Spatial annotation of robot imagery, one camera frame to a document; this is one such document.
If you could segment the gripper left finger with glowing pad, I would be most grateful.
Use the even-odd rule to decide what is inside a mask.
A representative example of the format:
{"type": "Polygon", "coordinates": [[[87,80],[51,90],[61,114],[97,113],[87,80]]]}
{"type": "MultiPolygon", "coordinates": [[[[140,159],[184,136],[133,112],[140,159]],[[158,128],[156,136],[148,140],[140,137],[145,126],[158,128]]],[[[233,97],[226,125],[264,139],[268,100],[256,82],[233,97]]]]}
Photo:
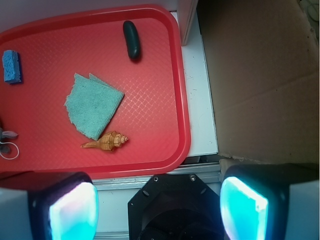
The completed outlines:
{"type": "Polygon", "coordinates": [[[92,240],[98,191],[85,172],[0,174],[2,240],[92,240]]]}

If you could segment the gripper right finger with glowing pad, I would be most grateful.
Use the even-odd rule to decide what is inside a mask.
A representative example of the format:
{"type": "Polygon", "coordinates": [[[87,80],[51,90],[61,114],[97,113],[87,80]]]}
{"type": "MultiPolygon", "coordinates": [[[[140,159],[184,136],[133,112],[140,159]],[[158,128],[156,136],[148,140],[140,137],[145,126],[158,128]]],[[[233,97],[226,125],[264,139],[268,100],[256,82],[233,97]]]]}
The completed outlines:
{"type": "Polygon", "coordinates": [[[233,165],[221,185],[220,212],[231,240],[318,240],[319,165],[233,165]]]}

